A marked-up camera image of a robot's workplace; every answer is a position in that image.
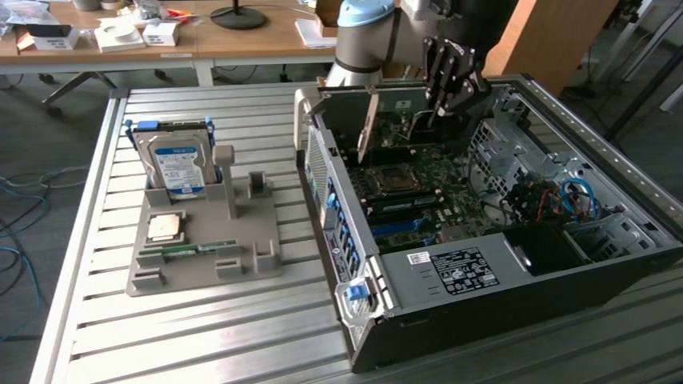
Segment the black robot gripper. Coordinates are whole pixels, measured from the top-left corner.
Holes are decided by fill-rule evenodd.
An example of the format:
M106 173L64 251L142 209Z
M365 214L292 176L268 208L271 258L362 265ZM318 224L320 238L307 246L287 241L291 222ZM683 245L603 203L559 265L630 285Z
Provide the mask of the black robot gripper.
M425 38L426 99L438 116L459 114L490 95L486 60L517 6L517 0L430 2L441 19Z

